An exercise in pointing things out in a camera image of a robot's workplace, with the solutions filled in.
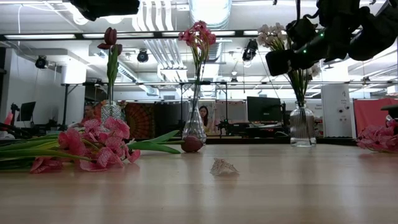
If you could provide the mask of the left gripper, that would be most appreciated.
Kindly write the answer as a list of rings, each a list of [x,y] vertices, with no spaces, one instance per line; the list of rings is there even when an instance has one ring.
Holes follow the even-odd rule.
[[[89,21],[100,17],[135,15],[140,0],[70,0],[80,14]]]

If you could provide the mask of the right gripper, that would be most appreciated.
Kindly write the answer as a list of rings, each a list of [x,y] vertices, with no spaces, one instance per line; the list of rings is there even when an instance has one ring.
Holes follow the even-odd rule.
[[[265,46],[271,51],[266,62],[272,76],[308,69],[326,57],[325,29],[303,17],[285,27],[279,23],[265,33]]]

